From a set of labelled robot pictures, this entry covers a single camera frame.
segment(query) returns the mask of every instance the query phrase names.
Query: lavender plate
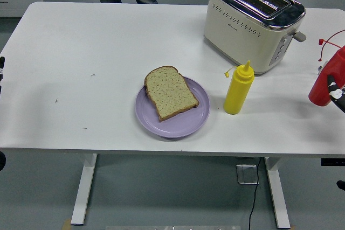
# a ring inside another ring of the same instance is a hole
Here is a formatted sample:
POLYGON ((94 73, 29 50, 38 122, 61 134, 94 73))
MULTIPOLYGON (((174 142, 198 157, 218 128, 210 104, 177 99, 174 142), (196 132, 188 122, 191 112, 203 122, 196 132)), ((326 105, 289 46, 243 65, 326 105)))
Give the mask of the lavender plate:
POLYGON ((136 96, 135 113, 146 129, 161 137, 179 138, 194 133, 205 123, 210 114, 209 97, 204 88, 196 81, 186 77, 185 80, 199 100, 199 106, 163 122, 159 122, 156 109, 146 95, 145 86, 141 88, 136 96))

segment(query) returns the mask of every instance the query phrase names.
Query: mustard bottle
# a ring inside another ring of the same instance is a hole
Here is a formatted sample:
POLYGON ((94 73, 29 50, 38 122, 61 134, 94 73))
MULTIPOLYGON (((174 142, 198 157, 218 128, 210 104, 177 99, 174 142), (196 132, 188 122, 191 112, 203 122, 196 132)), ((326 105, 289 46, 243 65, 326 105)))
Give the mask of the mustard bottle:
POLYGON ((253 81, 254 70, 250 66, 249 60, 246 65, 236 67, 224 102, 224 110, 227 113, 238 114, 240 112, 253 81))

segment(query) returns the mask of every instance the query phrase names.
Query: toaster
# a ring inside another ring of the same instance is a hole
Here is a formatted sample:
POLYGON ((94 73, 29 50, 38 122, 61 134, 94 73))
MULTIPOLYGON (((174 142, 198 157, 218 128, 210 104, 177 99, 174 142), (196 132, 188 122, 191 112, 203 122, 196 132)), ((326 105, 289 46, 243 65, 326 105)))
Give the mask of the toaster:
POLYGON ((296 0, 209 0, 205 37, 236 65, 248 60, 255 75, 282 61, 297 32, 305 8, 296 0))

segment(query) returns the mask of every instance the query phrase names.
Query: white table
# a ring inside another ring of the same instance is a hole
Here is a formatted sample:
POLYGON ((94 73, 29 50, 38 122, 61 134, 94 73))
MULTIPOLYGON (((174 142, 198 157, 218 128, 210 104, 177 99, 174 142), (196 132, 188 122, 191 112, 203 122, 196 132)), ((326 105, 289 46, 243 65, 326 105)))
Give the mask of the white table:
MULTIPOLYGON (((72 224, 84 223, 96 155, 105 152, 260 156, 266 166, 277 227, 289 228, 278 165, 288 157, 345 157, 344 114, 308 99, 321 47, 345 27, 345 12, 307 9, 283 61, 256 77, 241 112, 223 111, 232 63, 204 38, 206 6, 100 3, 32 4, 1 55, 0 148, 85 154, 72 224), (169 140, 135 116, 144 77, 178 68, 207 91, 211 111, 194 134, 169 140)), ((345 43, 345 34, 333 40, 345 43)), ((324 60, 337 49, 325 47, 324 60)))

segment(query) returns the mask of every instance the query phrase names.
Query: white bread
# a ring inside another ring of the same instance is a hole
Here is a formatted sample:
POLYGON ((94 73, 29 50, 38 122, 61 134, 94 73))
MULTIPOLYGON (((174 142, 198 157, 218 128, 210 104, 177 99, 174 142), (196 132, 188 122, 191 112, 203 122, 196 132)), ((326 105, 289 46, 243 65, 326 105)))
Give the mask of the white bread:
POLYGON ((172 66, 152 70, 145 77, 144 85, 160 122, 199 105, 183 76, 172 66))

